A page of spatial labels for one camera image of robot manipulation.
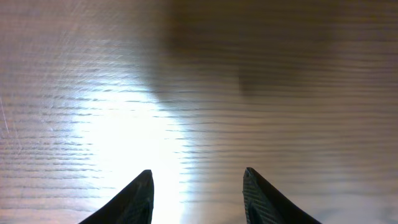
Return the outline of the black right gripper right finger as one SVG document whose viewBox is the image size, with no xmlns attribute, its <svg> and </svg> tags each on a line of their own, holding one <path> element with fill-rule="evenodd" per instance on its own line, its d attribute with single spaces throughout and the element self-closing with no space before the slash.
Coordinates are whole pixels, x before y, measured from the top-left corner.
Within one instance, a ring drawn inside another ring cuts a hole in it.
<svg viewBox="0 0 398 224">
<path fill-rule="evenodd" d="M 252 167 L 244 172 L 243 197 L 247 224 L 321 224 Z"/>
</svg>

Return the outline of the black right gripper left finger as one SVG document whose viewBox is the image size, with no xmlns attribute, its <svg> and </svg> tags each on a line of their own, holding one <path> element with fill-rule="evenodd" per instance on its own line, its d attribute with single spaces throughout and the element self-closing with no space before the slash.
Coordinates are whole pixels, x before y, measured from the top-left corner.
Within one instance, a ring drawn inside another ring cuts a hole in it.
<svg viewBox="0 0 398 224">
<path fill-rule="evenodd" d="M 152 171 L 144 170 L 106 205 L 79 224 L 151 224 L 153 209 Z"/>
</svg>

